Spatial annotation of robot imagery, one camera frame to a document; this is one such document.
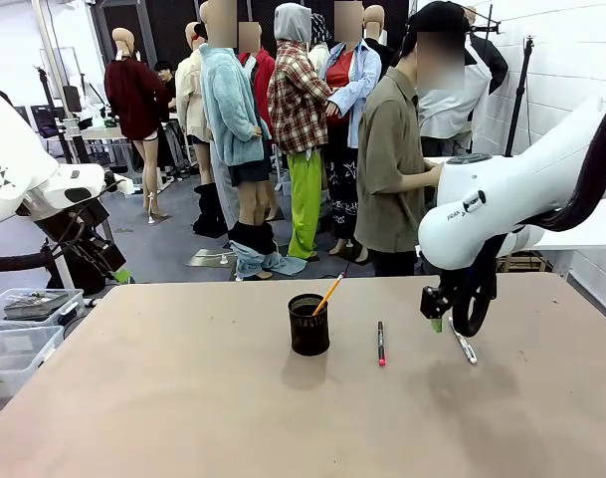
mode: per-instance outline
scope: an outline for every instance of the man in olive shirt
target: man in olive shirt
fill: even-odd
[[[437,186],[441,172],[441,166],[426,171],[422,156],[418,70],[419,83],[428,86],[422,84],[463,55],[467,30],[459,5],[426,5],[409,19],[397,67],[389,68],[367,101],[359,129],[355,238],[369,248],[377,277],[413,275],[424,188]]]

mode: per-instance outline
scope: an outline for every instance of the pencil cup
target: pencil cup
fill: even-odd
[[[322,296],[317,294],[302,294],[290,300],[292,349],[301,356],[319,356],[329,348],[329,303],[324,305],[317,316],[312,316],[321,301]]]

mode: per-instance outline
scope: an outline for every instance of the white wall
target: white wall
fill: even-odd
[[[88,6],[82,0],[61,5],[50,0],[55,31],[61,48],[73,47],[82,73],[89,80],[102,84],[103,72]],[[42,2],[44,16],[50,27],[50,16]],[[42,49],[37,20],[31,2],[14,3],[0,7],[0,90],[15,106],[45,105],[42,84],[34,67],[42,66]]]
[[[477,152],[501,154],[510,127],[515,90],[523,62],[523,42],[534,45],[528,67],[528,101],[521,105],[514,153],[521,153],[547,133],[606,82],[606,0],[494,0],[493,15],[502,21],[491,40],[508,62],[509,75],[490,98],[486,137],[474,143]],[[491,2],[473,2],[488,16]],[[477,25],[486,21],[478,18]],[[573,276],[606,307],[606,251],[575,254]]]

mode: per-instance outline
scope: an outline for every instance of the maroon sweater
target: maroon sweater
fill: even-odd
[[[110,63],[104,85],[112,112],[119,116],[121,132],[128,139],[145,139],[162,121],[168,121],[167,90],[143,63],[132,58]]]

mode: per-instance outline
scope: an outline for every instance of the red jacket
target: red jacket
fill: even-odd
[[[142,140],[168,121],[167,90],[145,64],[133,59],[112,62],[105,67],[105,95],[112,112],[119,116],[121,132]]]
[[[248,58],[250,58],[250,55],[250,53],[241,53],[239,55],[241,65],[245,66]],[[256,72],[256,76],[254,78],[254,94],[256,95],[256,103],[259,105],[259,113],[261,114],[261,118],[267,123],[267,126],[270,128],[270,134],[272,137],[274,137],[274,127],[270,121],[270,113],[267,109],[267,88],[270,84],[270,78],[272,77],[274,68],[276,67],[276,62],[270,56],[268,51],[262,48],[261,51],[256,55],[256,64],[258,67],[258,71]]]

